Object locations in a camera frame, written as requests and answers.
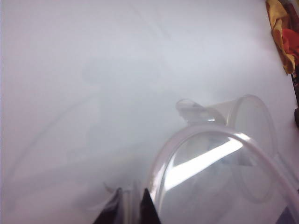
black plastic piece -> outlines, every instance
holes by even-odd
[[[299,108],[297,108],[296,110],[295,110],[295,122],[296,122],[296,125],[297,125],[297,127],[299,128]]]

yellow fabric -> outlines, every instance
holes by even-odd
[[[266,0],[273,39],[278,47],[284,69],[291,74],[295,70],[295,57],[287,54],[283,47],[282,29],[289,28],[289,15],[278,0]]]

transparent plastic container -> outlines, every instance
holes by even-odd
[[[176,108],[188,126],[165,143],[146,183],[163,224],[299,223],[298,181],[259,98]]]

red fabric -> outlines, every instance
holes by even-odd
[[[299,64],[299,33],[291,29],[282,29],[282,40],[285,52],[295,57],[295,64]]]

black object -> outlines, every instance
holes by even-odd
[[[299,77],[298,76],[299,76],[299,66],[296,66],[295,71],[293,72],[293,74],[291,74],[291,77],[294,86],[297,105],[299,105]],[[295,116],[296,125],[299,128],[299,108],[295,109],[294,116]]]
[[[123,220],[122,189],[118,188],[93,224],[120,224]]]
[[[124,222],[123,190],[118,188],[93,224],[122,224]],[[140,202],[138,224],[161,224],[149,190],[145,189]]]
[[[291,215],[291,212],[288,207],[286,207],[285,210],[282,212],[276,224],[295,224],[294,218]]]
[[[140,203],[140,222],[139,224],[161,224],[149,190],[145,189]]]

